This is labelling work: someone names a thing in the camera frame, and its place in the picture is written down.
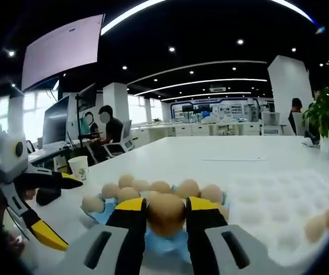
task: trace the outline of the white paper cup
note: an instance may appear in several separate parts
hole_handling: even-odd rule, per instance
[[[83,183],[88,181],[88,157],[77,156],[68,160],[73,175]]]

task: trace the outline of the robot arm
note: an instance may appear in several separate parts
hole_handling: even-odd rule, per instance
[[[36,168],[28,163],[26,139],[23,133],[11,135],[0,126],[0,181],[7,205],[23,219],[26,227],[44,245],[65,251],[68,244],[23,200],[26,190],[40,187],[71,189],[82,182],[65,174]]]

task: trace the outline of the white table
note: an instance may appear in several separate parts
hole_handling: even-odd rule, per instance
[[[169,184],[193,178],[200,187],[215,183],[223,190],[227,189],[229,177],[244,173],[314,170],[329,182],[329,156],[321,155],[317,148],[301,145],[301,139],[297,136],[166,137],[91,167],[90,193],[100,192],[104,183],[117,182],[124,173],[150,182],[165,180]],[[68,242],[92,225],[80,210],[82,188],[63,191],[62,197],[45,207],[35,202],[30,204]],[[37,274],[48,274],[64,253],[37,246],[40,265]],[[174,258],[161,259],[161,271],[154,272],[158,267],[153,267],[150,257],[155,256],[144,257],[142,274],[191,274],[191,267]],[[165,268],[170,272],[163,273]]]

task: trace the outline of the black ceiling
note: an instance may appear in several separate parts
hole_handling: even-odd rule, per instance
[[[40,36],[91,15],[105,13],[108,23],[144,0],[27,2],[35,1],[0,4],[0,95],[11,89],[10,83],[20,85],[25,48]],[[61,85],[65,91],[74,92],[93,82],[98,87],[111,82],[127,84],[202,62],[255,60],[266,64],[236,62],[179,69],[130,84],[129,92],[210,79],[262,78],[268,82],[202,83],[145,95],[164,99],[179,96],[180,92],[208,93],[211,85],[221,85],[235,92],[252,92],[250,96],[272,97],[267,67],[278,54],[302,60],[310,71],[313,87],[329,85],[329,66],[319,66],[329,60],[329,4],[293,3],[319,25],[270,0],[167,0],[128,18],[102,36],[98,63],[66,72]],[[326,31],[315,34],[320,26],[325,26]],[[244,40],[242,46],[236,43],[240,38]],[[169,52],[170,46],[175,47],[174,53]],[[297,49],[295,53],[291,51],[293,47]],[[4,48],[16,50],[16,56],[8,58]]]

